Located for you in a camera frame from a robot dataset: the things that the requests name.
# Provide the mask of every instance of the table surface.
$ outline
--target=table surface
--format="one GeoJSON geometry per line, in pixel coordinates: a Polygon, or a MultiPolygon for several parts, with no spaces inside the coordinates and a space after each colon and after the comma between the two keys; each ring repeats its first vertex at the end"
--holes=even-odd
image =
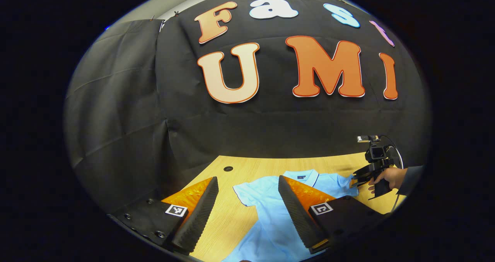
{"type": "MultiPolygon", "coordinates": [[[[252,182],[265,176],[279,176],[286,171],[298,172],[315,169],[320,174],[339,174],[349,177],[353,172],[368,165],[364,153],[321,157],[321,158],[240,158],[218,156],[205,170],[194,178],[186,187],[209,177],[218,178],[218,196],[210,213],[194,252],[189,255],[204,262],[219,262],[227,257],[239,244],[249,229],[258,220],[256,207],[246,207],[237,198],[233,186],[252,182]],[[234,169],[225,172],[224,167],[234,169]]],[[[359,186],[359,195],[355,199],[366,206],[388,213],[394,207],[397,189],[368,200],[374,195],[368,190],[369,185],[359,186]]],[[[400,196],[399,205],[405,196],[400,196]]]]}

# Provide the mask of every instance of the orange letter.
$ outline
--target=orange letter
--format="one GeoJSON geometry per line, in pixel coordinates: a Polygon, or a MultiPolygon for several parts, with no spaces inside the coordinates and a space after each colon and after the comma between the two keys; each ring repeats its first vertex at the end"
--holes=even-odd
{"type": "Polygon", "coordinates": [[[197,16],[194,21],[200,22],[200,44],[204,44],[227,31],[227,26],[219,26],[218,21],[229,22],[232,18],[229,10],[237,7],[237,3],[229,1],[197,16]]]}
{"type": "Polygon", "coordinates": [[[385,65],[385,79],[387,80],[385,90],[383,90],[383,96],[389,100],[396,100],[399,94],[396,89],[395,62],[390,56],[384,53],[380,53],[378,56],[383,61],[383,65],[385,65]]]}
{"type": "Polygon", "coordinates": [[[292,36],[285,43],[294,48],[299,70],[299,84],[292,93],[296,97],[314,97],[320,93],[320,88],[314,84],[313,70],[328,95],[334,93],[335,87],[342,75],[342,85],[339,94],[344,97],[364,96],[361,82],[361,66],[359,64],[358,45],[340,41],[335,49],[334,57],[330,58],[321,45],[312,37],[292,36]]]}
{"type": "Polygon", "coordinates": [[[246,43],[231,49],[230,53],[239,58],[242,72],[242,85],[236,89],[228,88],[223,81],[220,65],[224,57],[222,52],[210,53],[198,59],[198,65],[203,68],[208,93],[212,98],[225,104],[235,104],[245,102],[256,95],[259,78],[254,53],[258,49],[258,43],[246,43]]]}

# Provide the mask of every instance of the cable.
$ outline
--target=cable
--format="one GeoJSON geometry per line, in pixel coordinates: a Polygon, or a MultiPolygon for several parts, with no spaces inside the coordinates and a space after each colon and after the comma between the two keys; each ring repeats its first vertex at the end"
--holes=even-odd
{"type": "MultiPolygon", "coordinates": [[[[403,163],[403,160],[402,160],[402,157],[401,157],[401,153],[399,153],[399,150],[397,149],[397,146],[396,144],[394,143],[394,141],[392,141],[389,137],[387,137],[386,135],[380,135],[380,137],[386,137],[388,140],[390,140],[390,142],[392,143],[392,146],[394,147],[394,149],[397,151],[397,154],[399,155],[399,160],[401,162],[401,167],[399,167],[400,169],[404,169],[404,163],[403,163]]],[[[399,194],[397,194],[397,198],[396,198],[396,202],[394,203],[394,207],[392,207],[392,210],[390,211],[391,213],[394,211],[394,209],[396,208],[396,205],[397,205],[397,201],[399,200],[399,194]]]]}

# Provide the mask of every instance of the polo shirt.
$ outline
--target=polo shirt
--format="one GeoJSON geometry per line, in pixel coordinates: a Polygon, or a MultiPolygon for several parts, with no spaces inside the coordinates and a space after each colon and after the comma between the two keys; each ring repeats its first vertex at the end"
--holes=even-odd
{"type": "MultiPolygon", "coordinates": [[[[314,169],[285,172],[284,176],[314,187],[335,198],[357,196],[357,187],[349,188],[352,175],[318,174],[314,169]]],[[[299,262],[311,255],[292,223],[278,191],[279,176],[267,176],[251,183],[234,186],[237,197],[245,206],[256,206],[258,221],[223,262],[299,262]]]]}

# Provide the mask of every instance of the human hand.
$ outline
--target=human hand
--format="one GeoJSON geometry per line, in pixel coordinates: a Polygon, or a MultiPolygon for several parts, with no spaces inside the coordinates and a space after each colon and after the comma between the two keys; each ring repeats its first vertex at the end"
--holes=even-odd
{"type": "Polygon", "coordinates": [[[386,168],[384,171],[382,171],[382,173],[380,173],[380,175],[378,175],[376,180],[373,180],[373,177],[371,178],[371,180],[368,183],[368,185],[370,185],[368,190],[372,191],[371,193],[375,193],[375,186],[372,185],[380,182],[382,179],[385,179],[386,181],[389,182],[390,189],[399,189],[401,188],[406,171],[407,168],[406,169],[401,169],[397,167],[386,168]]]}

